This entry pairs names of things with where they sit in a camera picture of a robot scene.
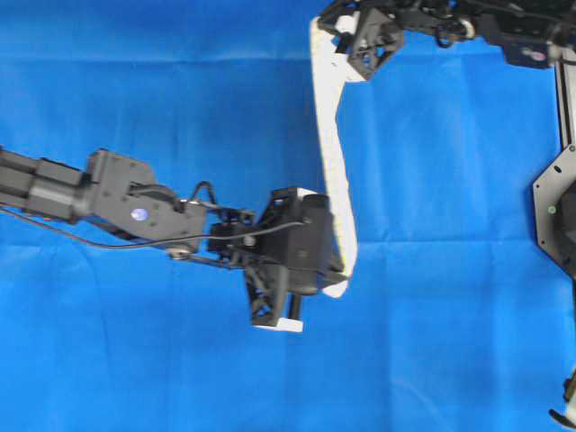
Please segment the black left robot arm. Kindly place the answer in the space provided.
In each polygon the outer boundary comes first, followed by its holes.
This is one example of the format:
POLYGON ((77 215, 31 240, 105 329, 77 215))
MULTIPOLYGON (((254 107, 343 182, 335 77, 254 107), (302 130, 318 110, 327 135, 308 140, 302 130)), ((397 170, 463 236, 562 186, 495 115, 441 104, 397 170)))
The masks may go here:
POLYGON ((325 194, 275 190, 256 216, 213 195, 182 199, 146 163, 106 149, 82 171, 3 151, 1 211, 47 230, 86 221, 115 236, 118 249, 158 248, 174 260, 239 270, 250 321, 261 329, 301 331, 302 299, 337 296, 351 275, 325 194))

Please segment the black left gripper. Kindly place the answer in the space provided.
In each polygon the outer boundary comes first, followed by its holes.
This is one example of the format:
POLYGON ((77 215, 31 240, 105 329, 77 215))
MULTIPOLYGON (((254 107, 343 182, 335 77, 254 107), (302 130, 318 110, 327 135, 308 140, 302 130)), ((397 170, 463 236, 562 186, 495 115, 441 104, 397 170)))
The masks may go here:
POLYGON ((349 280, 336 242, 335 215, 324 193, 300 187, 272 193, 256 231, 244 246, 250 324, 300 327, 302 300, 320 292, 335 297, 349 280))

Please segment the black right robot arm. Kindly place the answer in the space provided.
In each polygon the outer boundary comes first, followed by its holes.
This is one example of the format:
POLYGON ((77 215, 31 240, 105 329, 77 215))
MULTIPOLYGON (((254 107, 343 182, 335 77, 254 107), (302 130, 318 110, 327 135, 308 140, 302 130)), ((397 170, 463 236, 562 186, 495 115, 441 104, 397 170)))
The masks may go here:
POLYGON ((575 49, 575 3, 333 1, 312 27, 364 81, 403 48, 406 32, 427 35, 444 50, 481 38, 512 66, 546 69, 575 49))

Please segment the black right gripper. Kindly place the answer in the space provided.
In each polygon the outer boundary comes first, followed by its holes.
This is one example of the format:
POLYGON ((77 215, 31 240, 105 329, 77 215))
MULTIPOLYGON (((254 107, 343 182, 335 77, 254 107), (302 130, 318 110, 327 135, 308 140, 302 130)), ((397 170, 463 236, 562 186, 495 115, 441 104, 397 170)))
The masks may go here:
POLYGON ((399 12, 395 1, 334 1, 317 27, 337 39, 335 52, 368 81, 404 44, 399 12))

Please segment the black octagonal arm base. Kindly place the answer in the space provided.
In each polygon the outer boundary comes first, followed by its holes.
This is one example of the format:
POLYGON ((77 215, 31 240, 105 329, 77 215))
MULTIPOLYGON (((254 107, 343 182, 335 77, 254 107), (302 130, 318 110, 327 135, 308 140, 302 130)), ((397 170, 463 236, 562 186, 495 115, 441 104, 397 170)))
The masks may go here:
POLYGON ((533 182, 538 246, 575 281, 575 146, 533 182))

